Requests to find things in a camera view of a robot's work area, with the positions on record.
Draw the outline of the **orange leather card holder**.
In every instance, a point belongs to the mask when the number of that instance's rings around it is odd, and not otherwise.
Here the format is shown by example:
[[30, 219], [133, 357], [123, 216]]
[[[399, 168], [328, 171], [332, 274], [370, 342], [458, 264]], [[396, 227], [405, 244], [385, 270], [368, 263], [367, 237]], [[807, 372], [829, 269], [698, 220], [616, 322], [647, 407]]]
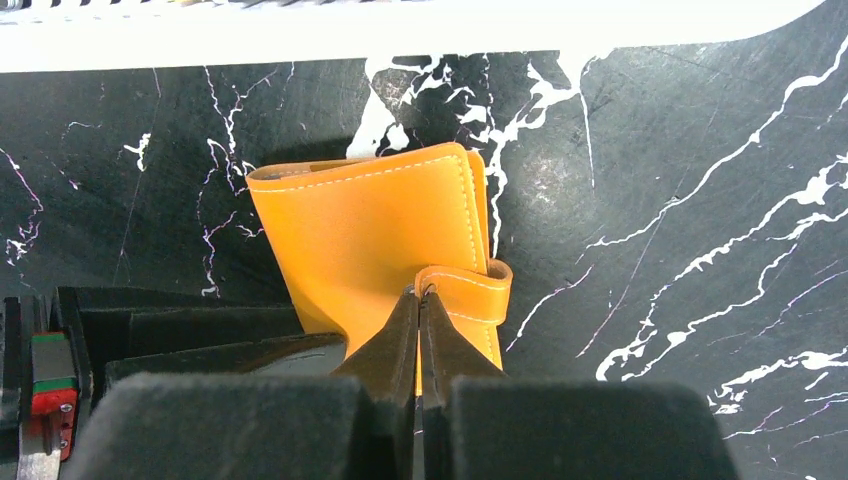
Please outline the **orange leather card holder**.
[[482, 156], [448, 142], [379, 158], [261, 167], [250, 196], [307, 333], [337, 333], [353, 356], [402, 291], [436, 293], [494, 368], [514, 274], [489, 239]]

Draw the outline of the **white plastic basket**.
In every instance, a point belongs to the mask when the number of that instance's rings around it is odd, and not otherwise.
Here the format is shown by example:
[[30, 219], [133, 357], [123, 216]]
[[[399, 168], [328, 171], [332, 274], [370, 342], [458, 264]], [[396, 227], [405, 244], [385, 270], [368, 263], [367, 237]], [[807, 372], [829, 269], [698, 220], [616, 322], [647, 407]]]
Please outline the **white plastic basket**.
[[5, 73], [735, 41], [812, 1], [5, 1]]

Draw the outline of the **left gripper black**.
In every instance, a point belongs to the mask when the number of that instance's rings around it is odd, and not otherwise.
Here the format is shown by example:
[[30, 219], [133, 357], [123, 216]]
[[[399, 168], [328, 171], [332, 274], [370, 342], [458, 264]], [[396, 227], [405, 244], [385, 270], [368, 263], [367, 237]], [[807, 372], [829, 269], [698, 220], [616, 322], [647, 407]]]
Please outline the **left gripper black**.
[[131, 287], [60, 287], [1, 302], [1, 460], [29, 420], [60, 420], [69, 456], [93, 408], [138, 373], [321, 375], [346, 343], [308, 334], [288, 303], [250, 304]]

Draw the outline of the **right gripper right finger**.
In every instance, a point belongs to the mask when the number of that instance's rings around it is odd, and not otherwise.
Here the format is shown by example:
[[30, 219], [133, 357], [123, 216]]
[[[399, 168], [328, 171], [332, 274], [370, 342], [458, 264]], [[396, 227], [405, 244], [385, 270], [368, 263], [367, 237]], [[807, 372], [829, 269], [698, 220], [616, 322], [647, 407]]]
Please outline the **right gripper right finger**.
[[675, 384], [515, 379], [420, 302], [429, 479], [735, 479], [705, 400]]

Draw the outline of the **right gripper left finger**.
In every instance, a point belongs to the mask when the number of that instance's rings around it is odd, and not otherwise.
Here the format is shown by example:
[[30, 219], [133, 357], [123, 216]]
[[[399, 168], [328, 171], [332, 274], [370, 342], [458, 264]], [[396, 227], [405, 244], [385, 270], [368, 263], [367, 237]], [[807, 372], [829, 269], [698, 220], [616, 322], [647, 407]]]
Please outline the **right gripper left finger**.
[[66, 479], [409, 479], [419, 302], [324, 376], [137, 374], [99, 403]]

